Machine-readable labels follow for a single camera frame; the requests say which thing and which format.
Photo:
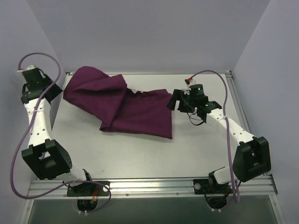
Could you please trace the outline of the purple cloth wrap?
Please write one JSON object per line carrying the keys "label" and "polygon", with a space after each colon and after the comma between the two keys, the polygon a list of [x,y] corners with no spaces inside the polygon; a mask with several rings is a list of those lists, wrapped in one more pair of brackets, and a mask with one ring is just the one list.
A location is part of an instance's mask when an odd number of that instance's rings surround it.
{"label": "purple cloth wrap", "polygon": [[103,132],[148,134],[172,139],[171,94],[166,89],[133,93],[123,75],[109,76],[97,68],[79,68],[63,98],[97,117]]}

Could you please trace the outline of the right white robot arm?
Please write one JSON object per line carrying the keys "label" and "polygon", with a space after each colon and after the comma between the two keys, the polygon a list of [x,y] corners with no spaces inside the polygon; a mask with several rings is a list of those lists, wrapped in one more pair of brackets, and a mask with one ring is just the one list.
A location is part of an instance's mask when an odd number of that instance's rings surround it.
{"label": "right white robot arm", "polygon": [[175,106],[184,113],[196,114],[203,123],[215,128],[229,146],[229,164],[209,174],[207,186],[217,193],[225,183],[232,181],[247,182],[271,170],[271,157],[268,140],[256,137],[233,121],[216,101],[209,101],[202,89],[199,91],[173,91],[167,108]]}

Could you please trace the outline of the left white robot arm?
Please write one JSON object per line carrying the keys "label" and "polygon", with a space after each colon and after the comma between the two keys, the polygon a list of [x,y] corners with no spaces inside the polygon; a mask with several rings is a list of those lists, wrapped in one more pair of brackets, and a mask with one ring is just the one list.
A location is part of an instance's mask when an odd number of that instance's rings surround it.
{"label": "left white robot arm", "polygon": [[58,178],[72,187],[78,186],[82,195],[90,195],[94,191],[90,174],[73,165],[69,153],[52,135],[51,102],[62,89],[36,66],[31,65],[21,73],[26,80],[21,101],[31,126],[28,148],[21,152],[23,160],[40,180]]}

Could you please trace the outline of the metal mesh tray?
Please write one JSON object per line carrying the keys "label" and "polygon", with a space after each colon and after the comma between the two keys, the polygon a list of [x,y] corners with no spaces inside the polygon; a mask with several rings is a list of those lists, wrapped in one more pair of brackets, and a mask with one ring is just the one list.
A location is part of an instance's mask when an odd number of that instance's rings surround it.
{"label": "metal mesh tray", "polygon": [[143,90],[137,90],[137,89],[130,89],[133,93],[143,93],[143,92],[145,92],[145,91],[143,91]]}

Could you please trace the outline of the right side aluminium rail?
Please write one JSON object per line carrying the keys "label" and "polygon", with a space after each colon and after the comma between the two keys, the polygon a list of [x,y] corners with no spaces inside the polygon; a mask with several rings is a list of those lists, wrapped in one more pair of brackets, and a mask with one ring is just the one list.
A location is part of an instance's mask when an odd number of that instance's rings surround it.
{"label": "right side aluminium rail", "polygon": [[271,169],[269,143],[264,137],[258,138],[250,133],[250,127],[232,75],[226,74],[225,78],[241,126],[241,129],[236,129],[230,124],[231,129],[234,130],[234,134],[230,137],[234,156],[233,171],[238,180],[246,182]]}

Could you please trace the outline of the aluminium rail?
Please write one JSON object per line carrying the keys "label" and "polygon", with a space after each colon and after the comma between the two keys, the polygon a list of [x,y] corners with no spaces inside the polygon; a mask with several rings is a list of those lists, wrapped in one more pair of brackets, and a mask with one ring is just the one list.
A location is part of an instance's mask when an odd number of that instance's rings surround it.
{"label": "aluminium rail", "polygon": [[238,180],[246,182],[271,169],[269,143],[264,137],[258,138],[250,133],[250,127],[232,75],[226,74],[225,78],[241,126],[241,129],[236,129],[230,124],[231,129],[234,130],[234,134],[230,137],[234,156],[233,171]]}
{"label": "aluminium rail", "polygon": [[[156,178],[156,179],[108,179],[112,199],[116,198],[165,198],[165,197],[200,197],[195,194],[193,180],[187,178]],[[28,196],[35,196],[60,185],[59,180],[32,181],[29,185]],[[259,176],[242,183],[239,187],[241,196],[276,195],[274,180],[271,176]],[[66,199],[67,187],[61,188],[38,199]]]}

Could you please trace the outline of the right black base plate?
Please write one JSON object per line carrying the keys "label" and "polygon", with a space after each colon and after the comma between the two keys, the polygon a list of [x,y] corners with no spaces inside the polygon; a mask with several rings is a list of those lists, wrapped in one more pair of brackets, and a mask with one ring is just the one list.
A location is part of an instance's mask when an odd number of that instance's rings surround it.
{"label": "right black base plate", "polygon": [[194,193],[197,195],[203,194],[220,194],[226,195],[232,192],[232,189],[228,183],[218,184],[216,181],[210,179],[194,179],[193,180]]}

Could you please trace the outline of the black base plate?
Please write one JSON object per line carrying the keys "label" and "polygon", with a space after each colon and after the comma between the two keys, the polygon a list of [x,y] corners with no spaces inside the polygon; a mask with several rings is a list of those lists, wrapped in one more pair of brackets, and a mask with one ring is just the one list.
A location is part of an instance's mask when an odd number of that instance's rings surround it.
{"label": "black base plate", "polygon": [[76,186],[69,186],[67,189],[68,197],[83,196],[109,196],[109,181],[82,182]]}
{"label": "black base plate", "polygon": [[203,194],[220,194],[226,195],[232,192],[232,189],[228,183],[218,184],[216,181],[210,179],[194,179],[193,180],[194,193],[197,195]]}

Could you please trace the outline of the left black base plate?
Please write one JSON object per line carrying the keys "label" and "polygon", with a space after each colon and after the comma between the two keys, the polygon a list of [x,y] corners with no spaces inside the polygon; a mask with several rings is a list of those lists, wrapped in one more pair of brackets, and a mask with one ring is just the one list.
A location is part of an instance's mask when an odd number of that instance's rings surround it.
{"label": "left black base plate", "polygon": [[76,186],[69,186],[67,189],[68,197],[83,196],[109,196],[109,181],[82,182]]}

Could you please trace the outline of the front aluminium rail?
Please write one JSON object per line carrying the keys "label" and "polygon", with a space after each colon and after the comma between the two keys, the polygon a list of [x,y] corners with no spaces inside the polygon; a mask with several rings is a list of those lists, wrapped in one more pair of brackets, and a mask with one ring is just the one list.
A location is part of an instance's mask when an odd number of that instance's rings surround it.
{"label": "front aluminium rail", "polygon": [[[193,180],[187,178],[156,178],[156,179],[108,179],[112,199],[116,198],[165,198],[165,197],[200,197],[195,194]],[[59,180],[32,181],[29,185],[28,196],[35,196],[60,185]],[[274,180],[271,176],[259,176],[242,183],[239,187],[241,196],[276,195]],[[61,188],[38,199],[66,199],[67,187]]]}

